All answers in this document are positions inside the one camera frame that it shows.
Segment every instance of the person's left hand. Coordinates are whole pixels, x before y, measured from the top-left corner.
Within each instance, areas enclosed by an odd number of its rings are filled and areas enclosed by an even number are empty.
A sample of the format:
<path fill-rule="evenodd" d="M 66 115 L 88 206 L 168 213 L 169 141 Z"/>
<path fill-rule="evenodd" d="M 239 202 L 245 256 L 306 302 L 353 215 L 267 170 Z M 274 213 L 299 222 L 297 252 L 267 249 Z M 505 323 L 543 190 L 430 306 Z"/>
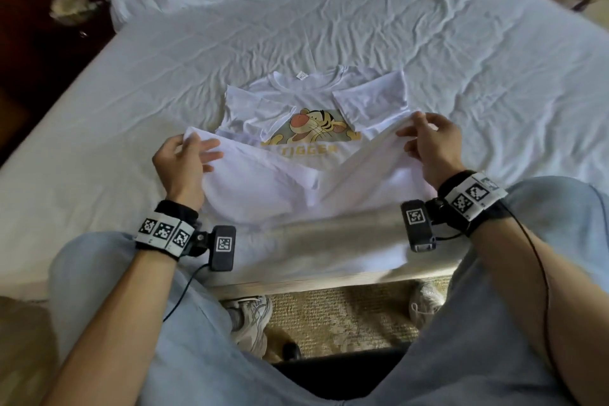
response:
<path fill-rule="evenodd" d="M 186 141 L 184 135 L 176 135 L 163 143 L 152 157 L 152 164 L 167 192 L 167 200 L 197 211 L 201 208 L 205 200 L 201 186 L 203 173 L 214 170 L 209 162 L 224 156 L 222 151 L 207 151 L 219 145 L 218 139 L 201 141 L 196 133 Z"/>

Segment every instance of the person's right hand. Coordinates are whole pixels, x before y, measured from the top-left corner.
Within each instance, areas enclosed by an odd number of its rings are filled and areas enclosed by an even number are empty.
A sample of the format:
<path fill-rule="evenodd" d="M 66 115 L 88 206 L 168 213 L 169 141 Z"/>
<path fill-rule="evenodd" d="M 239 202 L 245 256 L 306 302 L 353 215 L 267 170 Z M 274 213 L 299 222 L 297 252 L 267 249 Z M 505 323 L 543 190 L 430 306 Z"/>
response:
<path fill-rule="evenodd" d="M 414 125 L 396 132 L 399 137 L 416 137 L 404 150 L 422 162 L 422 175 L 436 190 L 450 177 L 464 171 L 461 162 L 461 131 L 440 114 L 420 111 L 412 115 Z M 438 127 L 433 130 L 429 124 Z"/>

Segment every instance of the wire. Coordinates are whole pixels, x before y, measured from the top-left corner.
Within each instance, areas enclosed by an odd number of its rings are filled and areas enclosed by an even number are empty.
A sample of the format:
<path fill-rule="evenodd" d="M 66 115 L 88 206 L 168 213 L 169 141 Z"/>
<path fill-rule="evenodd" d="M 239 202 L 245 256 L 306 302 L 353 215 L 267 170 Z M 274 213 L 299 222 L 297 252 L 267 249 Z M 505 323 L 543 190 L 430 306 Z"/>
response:
<path fill-rule="evenodd" d="M 451 239 L 457 239 L 460 236 L 463 236 L 463 233 L 458 233 L 458 234 L 455 234 L 454 236 L 449 236 L 448 238 L 438 238 L 438 237 L 436 237 L 436 239 L 438 241 L 450 241 Z"/>
<path fill-rule="evenodd" d="M 562 381 L 562 376 L 560 375 L 560 370 L 559 370 L 558 364 L 556 364 L 556 359 L 554 358 L 554 353 L 552 351 L 552 345 L 550 343 L 550 324 L 549 324 L 549 317 L 548 317 L 549 312 L 550 312 L 550 284 L 547 279 L 546 269 L 544 268 L 543 262 L 541 261 L 541 257 L 539 256 L 539 253 L 537 252 L 537 249 L 535 248 L 535 245 L 533 244 L 533 240 L 530 238 L 529 234 L 524 229 L 524 226 L 522 226 L 522 223 L 520 223 L 520 220 L 518 220 L 518 218 L 516 218 L 516 216 L 512 213 L 512 211 L 510 209 L 508 209 L 507 206 L 503 202 L 499 201 L 499 203 L 501 204 L 501 206 L 504 209 L 506 209 L 507 213 L 509 213 L 512 216 L 512 218 L 516 221 L 518 226 L 520 226 L 520 229 L 526 236 L 531 248 L 533 249 L 533 252 L 535 253 L 535 258 L 537 259 L 537 263 L 539 264 L 539 268 L 541 270 L 541 275 L 543 277 L 543 285 L 546 288 L 546 304 L 545 304 L 545 308 L 543 310 L 543 341 L 544 341 L 544 346 L 546 349 L 547 358 L 550 361 L 550 365 L 552 366 L 552 369 L 554 370 L 554 372 L 556 372 L 557 377 Z"/>
<path fill-rule="evenodd" d="M 184 296 L 187 294 L 187 290 L 188 287 L 190 286 L 190 283 L 193 282 L 193 278 L 194 276 L 200 272 L 202 269 L 204 269 L 206 266 L 209 266 L 209 264 L 203 264 L 200 267 L 198 267 L 194 273 L 191 276 L 191 279 L 188 280 L 187 282 L 187 286 L 184 287 L 184 292 L 182 292 L 182 295 L 180 295 L 180 298 L 178 299 L 178 302 L 174 305 L 174 307 L 171 309 L 171 311 L 169 312 L 169 314 L 163 318 L 163 322 L 167 321 L 169 319 L 169 317 L 174 313 L 175 309 L 178 308 L 178 305 L 180 304 L 180 302 L 182 302 L 182 299 L 184 298 Z"/>

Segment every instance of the mattress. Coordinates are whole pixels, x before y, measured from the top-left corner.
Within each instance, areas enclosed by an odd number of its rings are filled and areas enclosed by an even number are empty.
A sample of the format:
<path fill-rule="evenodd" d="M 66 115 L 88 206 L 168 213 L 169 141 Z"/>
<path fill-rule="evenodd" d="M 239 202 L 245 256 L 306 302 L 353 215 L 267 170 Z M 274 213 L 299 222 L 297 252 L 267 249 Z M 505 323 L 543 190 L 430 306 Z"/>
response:
<path fill-rule="evenodd" d="M 229 0 L 131 21 L 2 167 L 0 293 L 44 298 L 65 242 L 135 232 L 164 195 L 151 156 L 188 126 L 216 129 L 228 84 L 338 64 L 403 69 L 412 107 L 460 125 L 465 164 L 505 186 L 559 174 L 609 192 L 609 34 L 551 0 Z M 459 261 L 466 241 L 415 256 L 384 237 L 375 221 L 397 215 L 346 219 L 362 237 L 332 246 L 299 226 L 308 254 L 238 254 L 209 282 Z"/>

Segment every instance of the shoe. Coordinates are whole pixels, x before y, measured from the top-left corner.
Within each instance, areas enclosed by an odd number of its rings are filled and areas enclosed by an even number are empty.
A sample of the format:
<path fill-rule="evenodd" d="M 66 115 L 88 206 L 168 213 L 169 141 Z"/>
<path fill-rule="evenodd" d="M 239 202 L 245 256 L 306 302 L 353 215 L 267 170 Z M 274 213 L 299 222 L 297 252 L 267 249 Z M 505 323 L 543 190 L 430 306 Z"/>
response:
<path fill-rule="evenodd" d="M 408 313 L 415 327 L 422 329 L 430 324 L 435 314 L 446 302 L 444 295 L 430 281 L 418 281 L 410 294 Z"/>
<path fill-rule="evenodd" d="M 247 297 L 223 303 L 224 308 L 233 308 L 243 313 L 243 325 L 231 332 L 232 340 L 241 351 L 262 358 L 266 353 L 267 337 L 264 328 L 273 314 L 273 302 L 266 295 Z"/>

